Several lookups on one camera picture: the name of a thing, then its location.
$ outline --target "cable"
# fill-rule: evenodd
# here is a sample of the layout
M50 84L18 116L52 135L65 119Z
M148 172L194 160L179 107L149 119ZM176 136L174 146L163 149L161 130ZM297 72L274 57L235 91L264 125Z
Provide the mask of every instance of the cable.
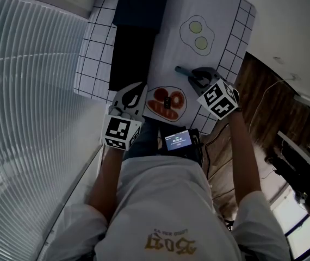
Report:
M227 191L227 192L225 192L225 193L223 193L223 194L220 194L220 195L218 195L218 196L215 196L212 200L215 200L215 199L217 199L217 198L219 198L219 197L221 197L221 196L224 196L224 195L228 194L229 192L233 191L234 189L235 189L235 188L233 188L233 189L231 189L231 190L229 190L229 191Z
M232 160L232 158L229 159L227 162L225 162L223 165L221 165L219 167L219 169L217 171L215 171L212 176L210 176L210 178L208 179L208 182L213 179L213 177L220 171L220 169L222 169L225 165L227 165L229 162L231 162L231 160Z
M210 167L210 157L209 157L209 154L208 154L208 151L207 151L207 148L209 145L211 145L212 143L214 143L217 138L220 136L220 134L222 133L222 131L228 126L229 124L225 124L225 126L223 126L223 128L220 130L220 132L215 136L215 138L210 142L210 143L207 143L205 146L204 146L204 150L206 151L206 156L207 156L207 159L208 159L208 167L207 167L207 174L206 174L206 178L208 179L208 174L209 174L209 167Z
M275 170L273 169L269 174L267 174L267 176L266 176L265 178L259 178L259 179L266 179L272 172L275 172ZM228 194L229 192L233 191L234 189L235 189L235 188L233 188L233 189L231 189L231 190L229 190L229 191L227 191L227 192L225 192L225 193L223 193L223 194L220 194L220 195L218 195L218 196L215 196L212 200L215 200L215 199L217 199L217 198L219 198L219 197L221 197L221 196L224 196L224 195Z
M260 177L259 177L259 179L265 180L272 172L275 172L275 169L272 169L272 171L271 171L265 178L260 178Z
M264 96L265 96L266 92L269 91L269 89L270 89L271 87L275 86L277 83L279 83L279 82L284 82L284 81L287 81L287 80L294 80L294 78L288 78L288 79L279 80L279 81L275 82L274 84L272 84L270 87L268 87L268 88L265 90L265 92L264 92L264 94L263 94L263 96L262 96L262 99L260 100L260 102L259 102L259 104L258 104L258 107L257 107L257 109L255 110L255 112L254 112L254 114L253 114L251 123L249 124L249 129L248 129L248 132L249 132L249 133L251 132L251 127L252 127L254 118L255 118L255 116L256 116L256 114L257 114L257 112L258 112L258 109L259 109L260 105L261 105L262 102L263 102L263 99L264 99Z

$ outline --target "small screen device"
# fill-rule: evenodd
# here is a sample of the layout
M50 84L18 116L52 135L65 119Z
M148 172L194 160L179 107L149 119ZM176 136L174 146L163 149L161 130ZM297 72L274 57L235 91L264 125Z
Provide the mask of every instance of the small screen device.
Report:
M176 150L193 144L188 130L165 137L168 151Z

